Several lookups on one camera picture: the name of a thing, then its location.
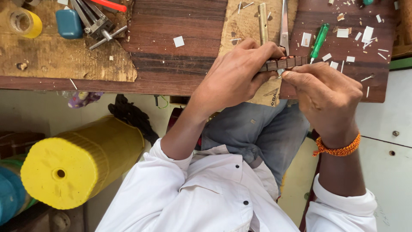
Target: white shirt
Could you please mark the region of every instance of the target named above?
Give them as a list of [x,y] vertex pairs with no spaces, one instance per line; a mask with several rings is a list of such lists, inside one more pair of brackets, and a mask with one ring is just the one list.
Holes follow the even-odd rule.
[[[241,155],[210,155],[190,164],[192,155],[170,159],[159,139],[145,161],[130,170],[96,231],[299,231]],[[377,231],[377,204],[369,190],[363,196],[337,196],[319,184],[318,176],[313,189],[318,199],[306,214],[308,232]]]

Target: orange thread bracelet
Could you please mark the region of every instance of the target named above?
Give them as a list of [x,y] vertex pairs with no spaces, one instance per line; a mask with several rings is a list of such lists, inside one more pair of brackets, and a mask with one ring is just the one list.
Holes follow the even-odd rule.
[[313,156],[317,156],[319,153],[326,152],[334,156],[347,156],[352,154],[358,147],[361,141],[361,132],[358,132],[358,136],[355,140],[347,147],[340,148],[340,149],[328,149],[322,142],[321,137],[319,136],[316,139],[316,144],[318,145],[318,150],[313,152]]

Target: shirt cuff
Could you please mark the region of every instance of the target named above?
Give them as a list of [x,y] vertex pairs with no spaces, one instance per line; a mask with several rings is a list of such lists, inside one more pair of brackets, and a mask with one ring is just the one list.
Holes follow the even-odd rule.
[[152,146],[152,148],[150,149],[149,153],[144,153],[144,158],[146,159],[146,157],[148,156],[152,156],[152,157],[157,157],[159,159],[163,159],[166,160],[168,162],[174,163],[176,164],[181,170],[183,171],[187,171],[187,169],[189,168],[190,165],[190,161],[193,157],[193,152],[190,154],[189,157],[187,157],[186,159],[182,159],[182,160],[174,160],[171,159],[169,157],[167,157],[167,155],[162,151],[162,148],[160,147],[160,141],[162,138],[159,138]]
[[318,197],[316,202],[326,204],[355,216],[372,216],[377,207],[375,195],[368,189],[366,189],[365,195],[362,196],[338,196],[326,190],[319,183],[319,174],[315,177],[313,191]]

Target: yellow container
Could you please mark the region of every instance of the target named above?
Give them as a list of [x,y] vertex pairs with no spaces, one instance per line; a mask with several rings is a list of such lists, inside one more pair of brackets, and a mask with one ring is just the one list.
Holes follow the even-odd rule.
[[144,146],[138,128],[106,116],[34,144],[21,180],[35,199],[57,209],[74,208],[132,168]]

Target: yellow lid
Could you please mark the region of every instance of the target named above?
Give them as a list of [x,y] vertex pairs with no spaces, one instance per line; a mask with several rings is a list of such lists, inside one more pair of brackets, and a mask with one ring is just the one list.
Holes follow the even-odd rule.
[[98,170],[91,154],[59,137],[34,144],[21,168],[27,192],[57,209],[70,209],[86,202],[97,179]]

